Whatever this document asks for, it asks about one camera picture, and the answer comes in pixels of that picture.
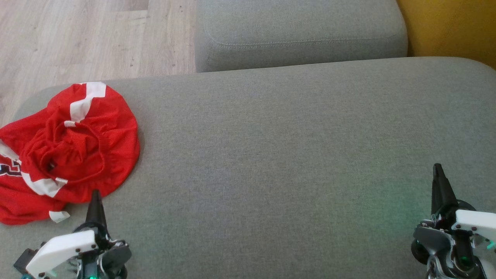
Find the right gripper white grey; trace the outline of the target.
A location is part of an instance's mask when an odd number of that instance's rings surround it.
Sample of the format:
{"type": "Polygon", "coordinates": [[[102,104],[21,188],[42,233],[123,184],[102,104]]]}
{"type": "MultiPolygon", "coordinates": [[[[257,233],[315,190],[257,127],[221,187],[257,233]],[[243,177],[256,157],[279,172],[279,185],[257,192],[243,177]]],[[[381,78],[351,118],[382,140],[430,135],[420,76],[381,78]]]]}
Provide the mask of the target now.
{"type": "Polygon", "coordinates": [[[411,243],[412,255],[427,268],[425,279],[496,279],[496,266],[476,255],[480,245],[496,252],[496,213],[458,202],[440,163],[433,166],[431,214],[411,243]]]}

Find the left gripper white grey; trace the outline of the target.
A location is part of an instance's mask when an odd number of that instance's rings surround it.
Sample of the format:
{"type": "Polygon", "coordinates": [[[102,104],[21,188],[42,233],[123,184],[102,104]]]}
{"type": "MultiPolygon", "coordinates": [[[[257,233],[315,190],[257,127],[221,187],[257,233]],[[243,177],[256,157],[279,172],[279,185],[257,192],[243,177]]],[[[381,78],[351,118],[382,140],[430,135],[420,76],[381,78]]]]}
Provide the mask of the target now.
{"type": "Polygon", "coordinates": [[[113,240],[98,189],[93,190],[86,214],[86,227],[70,234],[53,237],[29,256],[24,276],[50,279],[63,263],[76,269],[76,279],[127,279],[126,262],[132,253],[125,240],[113,240]]]}

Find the yellow sofa backrest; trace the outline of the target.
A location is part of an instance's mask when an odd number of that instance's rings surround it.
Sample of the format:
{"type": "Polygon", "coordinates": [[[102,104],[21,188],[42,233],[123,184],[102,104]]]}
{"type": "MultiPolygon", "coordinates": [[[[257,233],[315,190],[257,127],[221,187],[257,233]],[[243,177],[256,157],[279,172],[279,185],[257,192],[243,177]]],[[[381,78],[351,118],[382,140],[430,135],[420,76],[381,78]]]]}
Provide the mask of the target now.
{"type": "Polygon", "coordinates": [[[475,60],[496,70],[496,0],[396,0],[408,55],[475,60]]]}

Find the large grey sofa seat cushion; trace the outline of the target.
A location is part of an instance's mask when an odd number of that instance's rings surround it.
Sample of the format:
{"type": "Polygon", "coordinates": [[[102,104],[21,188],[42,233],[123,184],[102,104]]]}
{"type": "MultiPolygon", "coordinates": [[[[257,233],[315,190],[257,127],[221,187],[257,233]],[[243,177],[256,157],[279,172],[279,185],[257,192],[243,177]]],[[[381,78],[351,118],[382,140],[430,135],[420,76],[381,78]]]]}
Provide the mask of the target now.
{"type": "Polygon", "coordinates": [[[128,279],[424,279],[432,168],[496,212],[496,70],[394,58],[105,81],[140,158],[103,199],[128,279]]]}

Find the medium grey sofa seat cushion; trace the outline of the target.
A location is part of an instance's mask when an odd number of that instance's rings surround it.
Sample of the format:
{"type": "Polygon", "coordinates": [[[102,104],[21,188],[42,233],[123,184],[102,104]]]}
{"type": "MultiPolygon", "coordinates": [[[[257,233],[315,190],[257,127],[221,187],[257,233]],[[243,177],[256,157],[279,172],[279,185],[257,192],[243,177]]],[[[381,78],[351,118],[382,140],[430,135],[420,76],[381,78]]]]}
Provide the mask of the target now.
{"type": "Polygon", "coordinates": [[[396,0],[197,0],[197,72],[402,58],[396,0]]]}

